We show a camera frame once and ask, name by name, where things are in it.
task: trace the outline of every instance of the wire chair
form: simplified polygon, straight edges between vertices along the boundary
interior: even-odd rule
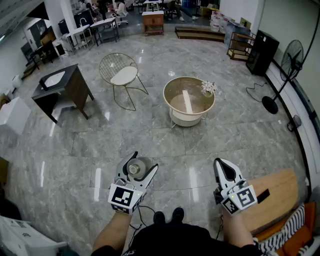
[[[113,99],[114,99],[115,103],[119,107],[121,107],[125,110],[136,111],[135,104],[131,99],[131,96],[128,92],[128,89],[137,89],[137,90],[140,90],[140,91],[144,92],[145,94],[149,95],[147,89],[145,88],[144,84],[141,82],[141,80],[138,76],[137,64],[135,63],[135,61],[131,57],[129,57],[126,54],[111,53],[111,54],[105,56],[100,62],[99,73],[100,73],[101,77],[103,78],[103,80],[105,80],[108,84],[111,84],[113,86]],[[128,84],[132,83],[136,78],[139,79],[144,90],[142,90],[140,88],[127,86]],[[123,86],[125,88],[126,93],[128,94],[128,96],[131,100],[131,103],[133,105],[133,109],[125,108],[125,107],[121,106],[116,101],[115,86]]]

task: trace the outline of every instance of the striped fabric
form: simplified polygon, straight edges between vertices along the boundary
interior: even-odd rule
[[[259,249],[266,255],[274,255],[305,224],[305,205],[299,206],[282,229],[264,241],[259,242]]]
[[[310,248],[310,246],[314,243],[314,239],[311,238],[308,242],[306,242],[306,244],[304,245],[304,247],[300,248],[297,256],[302,256],[306,253],[306,251]]]

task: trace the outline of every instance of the standing fan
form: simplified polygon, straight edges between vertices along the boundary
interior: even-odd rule
[[[280,90],[275,94],[272,99],[268,96],[262,98],[262,104],[266,110],[272,114],[278,112],[278,106],[275,103],[276,98],[280,95],[281,91],[285,87],[288,81],[295,78],[299,71],[302,70],[302,64],[304,59],[304,49],[299,40],[293,40],[289,43],[282,57],[281,68],[283,72],[280,71],[281,79],[285,81],[281,86]]]
[[[299,40],[293,40],[291,41],[291,43],[289,43],[289,45],[285,49],[285,52],[283,54],[282,61],[281,61],[281,68],[287,77],[289,76],[292,70],[291,57],[296,56],[297,53],[299,54],[295,60],[296,62],[302,63],[304,59],[304,49]],[[287,77],[285,76],[284,73],[280,72],[280,75],[281,75],[281,79],[283,81],[286,81]],[[295,70],[292,76],[290,77],[290,80],[292,80],[297,75],[297,73],[298,73],[298,70]]]

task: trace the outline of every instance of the white seat cushion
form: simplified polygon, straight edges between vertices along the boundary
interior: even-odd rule
[[[115,74],[115,76],[111,78],[110,82],[117,86],[126,85],[135,80],[137,74],[137,68],[134,66],[126,66]]]

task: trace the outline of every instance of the fan base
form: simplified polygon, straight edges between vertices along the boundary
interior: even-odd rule
[[[266,110],[268,110],[271,114],[278,113],[278,106],[277,103],[273,101],[272,98],[268,96],[264,96],[262,98],[262,104]]]

